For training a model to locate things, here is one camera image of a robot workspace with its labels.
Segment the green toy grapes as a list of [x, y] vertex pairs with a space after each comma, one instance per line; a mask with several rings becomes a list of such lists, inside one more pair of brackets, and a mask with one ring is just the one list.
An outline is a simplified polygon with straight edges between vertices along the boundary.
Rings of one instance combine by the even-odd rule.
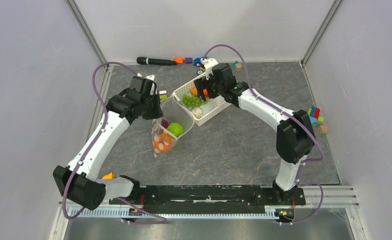
[[209, 98], [206, 97], [206, 102], [201, 102], [198, 96], [189, 96], [189, 95], [184, 95], [182, 97], [182, 102], [187, 108], [192, 108], [192, 107], [200, 107], [202, 105], [205, 105], [209, 102]]

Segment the white perforated plastic basket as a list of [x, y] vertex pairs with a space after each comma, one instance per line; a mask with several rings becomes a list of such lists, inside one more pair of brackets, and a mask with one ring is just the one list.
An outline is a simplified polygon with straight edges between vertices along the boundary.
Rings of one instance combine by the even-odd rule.
[[196, 94], [194, 81], [197, 79], [204, 79], [205, 73], [188, 81], [172, 92], [172, 96], [190, 112], [195, 124], [203, 125], [214, 116], [225, 110], [231, 104], [227, 103], [224, 98], [218, 96], [211, 98], [207, 95], [207, 90], [204, 91], [206, 101], [202, 102]]

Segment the purple toy onion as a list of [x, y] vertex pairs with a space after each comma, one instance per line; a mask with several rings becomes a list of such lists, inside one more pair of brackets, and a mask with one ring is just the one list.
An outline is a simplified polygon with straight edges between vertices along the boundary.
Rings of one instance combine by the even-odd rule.
[[168, 126], [169, 126], [169, 123], [168, 123], [166, 120], [162, 119], [162, 120], [161, 120], [161, 126], [162, 126], [163, 128], [165, 128], [165, 129], [167, 129]]

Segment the clear dotted zip bag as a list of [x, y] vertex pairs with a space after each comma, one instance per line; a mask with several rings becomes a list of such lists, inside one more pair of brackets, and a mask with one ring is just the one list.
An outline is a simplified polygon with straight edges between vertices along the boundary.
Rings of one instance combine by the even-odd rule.
[[163, 117], [152, 121], [154, 157], [169, 152], [194, 125], [191, 113], [180, 104], [177, 97], [162, 100], [160, 107]]

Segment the green toy cabbage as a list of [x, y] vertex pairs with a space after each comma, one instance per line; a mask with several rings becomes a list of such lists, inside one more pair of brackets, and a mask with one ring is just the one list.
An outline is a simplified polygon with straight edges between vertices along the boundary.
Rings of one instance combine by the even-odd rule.
[[174, 122], [169, 124], [167, 131], [170, 132], [175, 137], [179, 137], [184, 133], [184, 128], [182, 127], [181, 124]]

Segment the orange toy pumpkin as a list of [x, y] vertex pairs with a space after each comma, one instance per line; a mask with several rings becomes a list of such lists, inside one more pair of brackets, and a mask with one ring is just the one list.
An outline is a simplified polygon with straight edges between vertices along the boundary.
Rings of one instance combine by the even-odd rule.
[[165, 153], [173, 147], [173, 138], [167, 133], [156, 134], [153, 137], [154, 152]]

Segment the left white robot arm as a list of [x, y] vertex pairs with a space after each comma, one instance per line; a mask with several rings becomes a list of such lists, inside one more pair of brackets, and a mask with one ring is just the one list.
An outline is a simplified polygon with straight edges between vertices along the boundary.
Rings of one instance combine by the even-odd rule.
[[104, 180], [98, 175], [108, 153], [133, 121], [139, 117], [154, 120], [163, 116], [154, 75], [134, 76], [128, 88], [108, 100], [106, 109], [76, 157], [66, 167], [57, 166], [53, 172], [61, 195], [88, 210], [116, 197], [129, 204], [141, 197], [140, 189], [135, 187], [139, 184], [137, 180], [126, 176]]

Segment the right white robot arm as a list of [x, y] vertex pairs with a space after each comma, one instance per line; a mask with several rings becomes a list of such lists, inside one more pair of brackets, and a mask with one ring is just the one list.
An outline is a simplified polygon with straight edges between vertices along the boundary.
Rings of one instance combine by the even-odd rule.
[[202, 102], [206, 97], [222, 97], [227, 103], [248, 111], [276, 132], [276, 150], [281, 158], [279, 172], [272, 184], [273, 199], [285, 204], [297, 190], [300, 165], [311, 152], [315, 136], [306, 111], [292, 111], [265, 99], [246, 82], [237, 82], [228, 63], [209, 60], [202, 64], [204, 76], [194, 85]]

